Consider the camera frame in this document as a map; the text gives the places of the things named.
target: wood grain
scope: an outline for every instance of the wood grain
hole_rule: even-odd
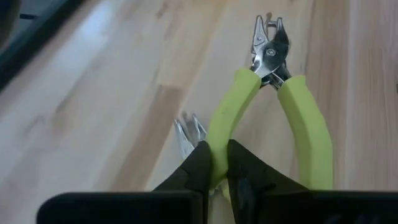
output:
[[[305,74],[334,145],[335,188],[397,190],[395,0],[92,0],[0,94],[0,222],[34,222],[69,191],[151,190],[181,163],[172,119],[207,126],[248,66],[255,16],[283,17],[287,66]],[[297,178],[271,87],[234,138]],[[211,223],[232,223],[222,197]]]

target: black object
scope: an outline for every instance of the black object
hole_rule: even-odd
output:
[[[33,20],[33,19],[37,19],[38,16],[32,15],[32,14],[21,13],[21,14],[19,14],[19,18],[20,18],[20,19]]]
[[[0,49],[11,34],[20,5],[21,0],[0,0]]]
[[[228,165],[237,224],[398,222],[397,193],[309,190],[235,140]],[[210,149],[200,142],[153,192],[64,194],[42,205],[37,223],[207,223],[211,168]]]
[[[206,223],[211,169],[210,148],[200,142],[153,192],[59,195],[41,206],[37,223]]]
[[[85,0],[59,0],[0,54],[0,91],[50,40]]]

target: yellow-green handle grip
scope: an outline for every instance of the yellow-green handle grip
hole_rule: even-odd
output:
[[[227,147],[232,132],[261,86],[261,79],[249,69],[236,71],[234,83],[220,101],[208,128],[206,142],[213,153],[211,187],[215,187],[228,170]]]
[[[333,188],[333,151],[325,119],[305,84],[305,76],[288,79],[278,90],[292,128],[300,183],[309,189]]]

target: light wood surface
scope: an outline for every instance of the light wood surface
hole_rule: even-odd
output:
[[[305,74],[334,145],[335,188],[398,189],[395,0],[91,0],[0,94],[0,223],[34,223],[69,191],[151,190],[181,163],[172,120],[206,126],[255,16],[283,17],[287,65]],[[234,138],[297,178],[276,92],[263,88]],[[217,197],[213,223],[233,222]]]

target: metal jaw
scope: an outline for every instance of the metal jaw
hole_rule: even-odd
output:
[[[275,27],[276,32],[272,40],[268,37],[268,28]],[[250,69],[260,76],[262,86],[271,84],[276,90],[282,86],[290,73],[286,69],[286,57],[289,52],[287,37],[282,18],[271,20],[267,15],[264,23],[261,16],[257,16],[252,42],[252,65]]]
[[[174,128],[182,159],[185,160],[198,143],[206,139],[207,132],[195,114],[188,117],[186,112],[182,113],[182,122],[179,119],[174,120]]]

